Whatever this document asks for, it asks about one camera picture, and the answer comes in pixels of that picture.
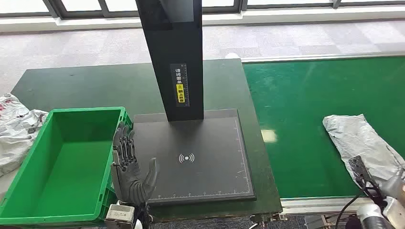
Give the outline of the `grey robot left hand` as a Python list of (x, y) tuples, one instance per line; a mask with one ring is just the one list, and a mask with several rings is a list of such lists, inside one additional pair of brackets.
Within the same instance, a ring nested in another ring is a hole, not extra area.
[(113, 136), (111, 177), (115, 194), (120, 202), (140, 206), (151, 198), (157, 183), (159, 166), (155, 157), (149, 160), (149, 170), (141, 177), (141, 168), (135, 153), (134, 130), (119, 122)]

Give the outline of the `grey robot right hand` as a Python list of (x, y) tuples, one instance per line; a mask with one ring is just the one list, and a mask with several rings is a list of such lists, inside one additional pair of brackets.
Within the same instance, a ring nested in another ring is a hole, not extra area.
[(397, 173), (382, 183), (381, 191), (389, 197), (397, 199), (404, 204), (405, 202), (405, 181), (402, 179), (405, 169), (401, 168)]

